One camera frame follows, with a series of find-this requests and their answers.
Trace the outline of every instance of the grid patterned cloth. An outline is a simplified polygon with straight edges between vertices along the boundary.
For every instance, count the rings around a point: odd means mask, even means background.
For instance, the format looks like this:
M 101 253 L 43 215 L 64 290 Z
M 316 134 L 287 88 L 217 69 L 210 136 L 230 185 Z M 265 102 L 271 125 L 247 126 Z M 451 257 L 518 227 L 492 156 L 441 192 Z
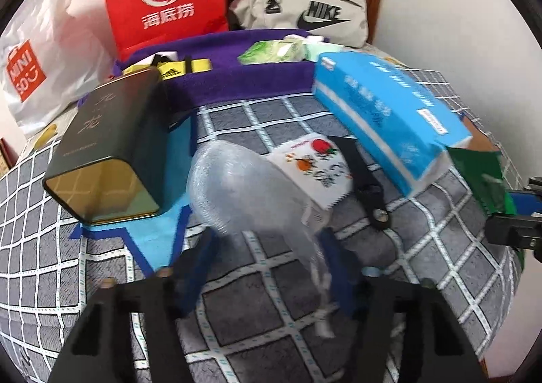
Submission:
M 484 130 L 439 73 L 403 71 Z M 310 93 L 201 106 L 199 112 L 199 143 L 223 139 L 261 154 L 313 131 L 348 135 Z M 0 340 L 28 381 L 36 383 L 47 381 L 78 314 L 105 277 L 119 282 L 143 277 L 120 238 L 68 239 L 75 219 L 41 187 L 58 142 L 24 159 L 0 180 Z M 517 257 L 484 240 L 484 217 L 454 170 L 408 200 L 364 156 L 384 187 L 394 225 L 375 231 L 349 196 L 335 206 L 330 223 L 338 239 L 364 265 L 382 268 L 395 279 L 417 283 L 432 278 L 477 354 L 483 354 L 510 309 L 520 275 Z M 507 157 L 505 161 L 509 185 L 519 186 L 516 169 Z M 185 249 L 202 230 L 192 218 Z M 330 305 L 335 338 L 319 338 L 314 328 L 318 304 L 310 274 L 282 238 L 250 233 L 227 237 L 196 310 L 178 321 L 195 381 L 337 380 L 355 323 Z M 403 329 L 398 318 L 385 381 L 397 381 Z M 139 314 L 132 315 L 132 344 L 138 379 L 149 381 Z

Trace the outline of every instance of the nike swoosh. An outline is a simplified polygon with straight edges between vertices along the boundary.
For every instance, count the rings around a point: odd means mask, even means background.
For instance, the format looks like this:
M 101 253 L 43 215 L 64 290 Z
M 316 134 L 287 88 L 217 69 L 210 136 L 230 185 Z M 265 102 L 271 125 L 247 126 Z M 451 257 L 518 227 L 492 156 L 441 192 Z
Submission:
M 297 20 L 297 27 L 300 30 L 310 31 L 317 28 L 328 27 L 329 25 L 340 24 L 341 22 L 348 22 L 350 19 L 343 19 L 341 21 L 322 21 L 322 22 L 308 22 L 305 21 L 305 13 L 303 12 Z

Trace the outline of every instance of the blue box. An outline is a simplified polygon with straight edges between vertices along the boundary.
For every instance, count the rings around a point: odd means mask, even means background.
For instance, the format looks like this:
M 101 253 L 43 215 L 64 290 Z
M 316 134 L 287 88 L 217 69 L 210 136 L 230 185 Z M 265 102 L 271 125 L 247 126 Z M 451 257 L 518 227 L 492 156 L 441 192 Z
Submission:
M 459 117 L 428 89 L 373 55 L 320 55 L 313 93 L 405 196 L 449 169 L 446 146 L 463 148 L 471 140 Z

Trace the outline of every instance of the purple fabric bin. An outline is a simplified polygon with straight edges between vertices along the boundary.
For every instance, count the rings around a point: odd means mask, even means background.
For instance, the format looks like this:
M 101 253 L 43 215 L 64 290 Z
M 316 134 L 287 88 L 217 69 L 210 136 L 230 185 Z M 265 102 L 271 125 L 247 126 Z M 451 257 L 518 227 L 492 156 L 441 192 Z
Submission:
M 158 51 L 177 51 L 180 60 L 187 55 L 192 60 L 210 59 L 210 71 L 165 81 L 173 111 L 216 102 L 309 92 L 313 62 L 241 65 L 237 60 L 254 43 L 282 39 L 286 35 L 308 36 L 309 33 L 298 29 L 262 29 L 195 36 L 142 48 L 126 62 L 117 61 L 113 74 L 122 75 L 122 70 Z

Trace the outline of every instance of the orange label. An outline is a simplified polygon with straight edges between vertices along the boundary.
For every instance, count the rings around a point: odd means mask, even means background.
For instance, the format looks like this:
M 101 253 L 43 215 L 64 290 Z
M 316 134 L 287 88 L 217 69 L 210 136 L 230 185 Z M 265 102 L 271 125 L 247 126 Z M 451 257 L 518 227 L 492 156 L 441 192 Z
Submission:
M 13 86 L 21 97 L 21 102 L 24 102 L 45 81 L 45 73 L 37 62 L 30 40 L 9 53 L 6 69 Z

